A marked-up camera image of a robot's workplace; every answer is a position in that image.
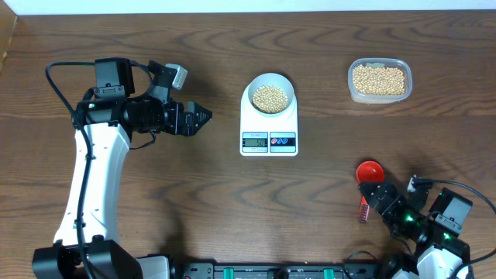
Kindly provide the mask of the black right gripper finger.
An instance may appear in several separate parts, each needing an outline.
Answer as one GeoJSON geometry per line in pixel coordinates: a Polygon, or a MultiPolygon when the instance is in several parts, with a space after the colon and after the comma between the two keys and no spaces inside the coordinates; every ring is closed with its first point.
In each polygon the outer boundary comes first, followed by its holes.
{"type": "Polygon", "coordinates": [[[398,196],[396,187],[389,182],[376,184],[374,199],[378,204],[391,204],[398,196]]]}
{"type": "Polygon", "coordinates": [[[382,182],[360,182],[358,186],[360,193],[365,197],[371,208],[383,208],[383,195],[381,194],[384,184],[382,182]]]}

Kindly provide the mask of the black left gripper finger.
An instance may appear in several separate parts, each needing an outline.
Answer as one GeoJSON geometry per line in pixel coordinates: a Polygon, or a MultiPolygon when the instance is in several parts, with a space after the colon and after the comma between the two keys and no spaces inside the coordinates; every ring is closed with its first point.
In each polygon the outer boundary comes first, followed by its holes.
{"type": "Polygon", "coordinates": [[[195,120],[210,120],[212,112],[196,102],[188,102],[188,111],[193,114],[195,120]]]}
{"type": "Polygon", "coordinates": [[[189,119],[186,122],[186,130],[185,130],[185,135],[186,136],[194,136],[196,135],[199,130],[207,123],[209,123],[211,119],[204,119],[202,121],[197,121],[195,119],[189,119]]]}

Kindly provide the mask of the red measuring scoop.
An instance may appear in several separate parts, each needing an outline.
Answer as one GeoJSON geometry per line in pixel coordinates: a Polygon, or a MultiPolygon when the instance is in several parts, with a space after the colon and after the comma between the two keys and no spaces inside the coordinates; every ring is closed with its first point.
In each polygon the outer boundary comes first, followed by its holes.
{"type": "MultiPolygon", "coordinates": [[[[358,183],[382,182],[384,180],[384,170],[382,166],[376,161],[364,161],[356,169],[356,179],[358,183]]],[[[369,211],[370,206],[365,197],[362,196],[360,200],[359,223],[364,224],[367,222],[369,211]]]]}

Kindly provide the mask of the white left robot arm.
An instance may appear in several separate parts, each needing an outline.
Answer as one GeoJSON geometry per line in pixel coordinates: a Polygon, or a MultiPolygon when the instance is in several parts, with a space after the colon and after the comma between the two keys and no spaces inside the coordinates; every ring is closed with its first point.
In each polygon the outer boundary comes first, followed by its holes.
{"type": "Polygon", "coordinates": [[[35,250],[38,278],[181,278],[169,257],[134,257],[119,244],[118,200],[123,164],[134,133],[193,136],[212,119],[195,102],[170,96],[183,87],[178,64],[143,65],[121,57],[97,59],[96,85],[67,107],[75,128],[70,195],[53,245],[35,250]]]}

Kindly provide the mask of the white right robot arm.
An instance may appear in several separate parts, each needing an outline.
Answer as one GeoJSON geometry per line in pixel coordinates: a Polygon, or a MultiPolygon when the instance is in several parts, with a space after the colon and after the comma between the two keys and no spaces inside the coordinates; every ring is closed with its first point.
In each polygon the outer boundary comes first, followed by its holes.
{"type": "Polygon", "coordinates": [[[383,269],[384,278],[449,278],[456,268],[470,260],[470,247],[460,240],[461,225],[425,206],[433,182],[412,178],[408,196],[389,182],[361,182],[359,190],[374,208],[392,236],[415,243],[413,254],[392,257],[383,269]]]}

